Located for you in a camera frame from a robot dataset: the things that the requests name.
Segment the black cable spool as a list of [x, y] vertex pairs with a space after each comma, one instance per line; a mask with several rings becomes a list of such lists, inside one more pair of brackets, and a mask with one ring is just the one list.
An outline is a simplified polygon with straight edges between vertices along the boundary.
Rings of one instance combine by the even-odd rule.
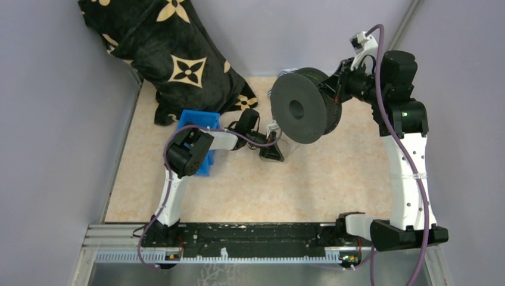
[[282, 132], [300, 144], [312, 144], [339, 124], [342, 107], [323, 94], [319, 85], [329, 76], [305, 67], [279, 78], [270, 98], [273, 119]]

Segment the blue plastic bin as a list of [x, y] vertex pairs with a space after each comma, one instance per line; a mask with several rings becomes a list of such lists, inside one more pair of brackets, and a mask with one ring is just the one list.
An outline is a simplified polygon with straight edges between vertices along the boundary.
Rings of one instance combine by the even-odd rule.
[[[219, 129], [220, 114], [207, 111], [196, 111], [196, 110], [183, 110], [179, 118], [179, 123], [176, 129], [180, 129], [186, 125], [197, 125], [201, 127], [210, 127], [212, 129]], [[216, 151], [210, 150], [200, 167], [200, 169], [195, 174], [196, 176], [210, 176], [210, 170], [214, 165], [214, 155]]]

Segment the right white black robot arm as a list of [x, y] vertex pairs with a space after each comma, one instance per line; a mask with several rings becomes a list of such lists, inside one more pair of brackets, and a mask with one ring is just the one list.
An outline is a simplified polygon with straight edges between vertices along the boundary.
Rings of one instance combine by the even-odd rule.
[[363, 57], [342, 60], [319, 88], [338, 104], [352, 98], [368, 103], [386, 148], [393, 205], [388, 219], [360, 212], [340, 215], [336, 240], [351, 245], [358, 237], [378, 251], [424, 248], [446, 243], [447, 228], [439, 226], [431, 209], [426, 174], [428, 115], [412, 97], [417, 72], [413, 54], [388, 51], [366, 71]]

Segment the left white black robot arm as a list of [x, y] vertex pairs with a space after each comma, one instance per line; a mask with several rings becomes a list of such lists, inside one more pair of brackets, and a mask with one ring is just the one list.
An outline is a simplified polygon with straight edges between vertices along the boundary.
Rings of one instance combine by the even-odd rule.
[[189, 177], [204, 165], [208, 153], [214, 150], [238, 151], [245, 146], [256, 147], [260, 157], [283, 161], [278, 141], [283, 135], [278, 126], [261, 133], [260, 115], [253, 109], [242, 112], [240, 118], [225, 128], [215, 123], [201, 125], [186, 122], [167, 140], [163, 150], [165, 181], [159, 205], [143, 236], [152, 235], [165, 247], [177, 242], [182, 199]]

